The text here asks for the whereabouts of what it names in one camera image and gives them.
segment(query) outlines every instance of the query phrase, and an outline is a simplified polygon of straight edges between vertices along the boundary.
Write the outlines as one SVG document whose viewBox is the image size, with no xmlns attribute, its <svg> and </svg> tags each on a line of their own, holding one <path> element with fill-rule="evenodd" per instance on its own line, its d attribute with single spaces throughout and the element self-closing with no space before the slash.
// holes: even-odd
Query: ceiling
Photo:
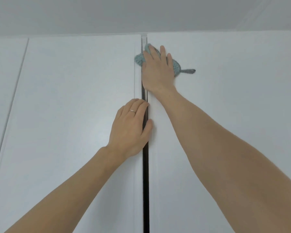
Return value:
<svg viewBox="0 0 291 233">
<path fill-rule="evenodd" d="M 0 36 L 288 29 L 291 0 L 0 0 Z"/>
</svg>

